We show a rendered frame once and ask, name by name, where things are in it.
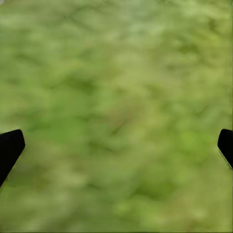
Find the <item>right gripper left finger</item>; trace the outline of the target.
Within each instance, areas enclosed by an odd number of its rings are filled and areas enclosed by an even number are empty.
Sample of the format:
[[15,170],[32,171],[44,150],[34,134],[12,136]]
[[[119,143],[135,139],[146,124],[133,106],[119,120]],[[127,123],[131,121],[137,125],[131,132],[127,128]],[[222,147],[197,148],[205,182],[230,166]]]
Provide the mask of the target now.
[[25,148],[22,130],[0,134],[0,187]]

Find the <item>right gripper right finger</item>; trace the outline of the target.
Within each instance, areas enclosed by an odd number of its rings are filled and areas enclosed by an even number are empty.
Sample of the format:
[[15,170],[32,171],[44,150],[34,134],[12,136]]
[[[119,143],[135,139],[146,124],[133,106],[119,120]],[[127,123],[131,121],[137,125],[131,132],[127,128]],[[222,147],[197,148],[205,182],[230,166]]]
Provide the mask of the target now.
[[217,145],[233,168],[233,131],[222,129]]

